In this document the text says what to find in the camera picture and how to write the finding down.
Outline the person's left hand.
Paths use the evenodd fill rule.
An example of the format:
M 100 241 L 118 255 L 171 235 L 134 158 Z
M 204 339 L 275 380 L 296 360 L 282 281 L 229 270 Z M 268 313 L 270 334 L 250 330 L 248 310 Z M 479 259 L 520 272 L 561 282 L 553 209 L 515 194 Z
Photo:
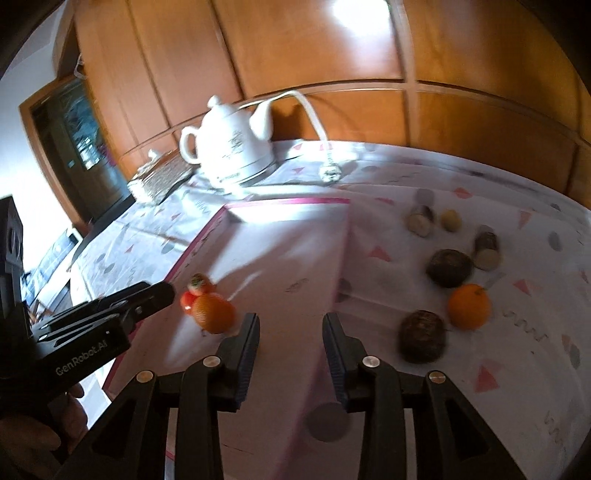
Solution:
M 88 417 L 80 403 L 83 387 L 77 383 L 50 406 L 62 431 L 34 418 L 17 416 L 1 420 L 1 478 L 53 479 L 62 463 L 55 452 L 62 446 L 71 454 L 88 432 Z

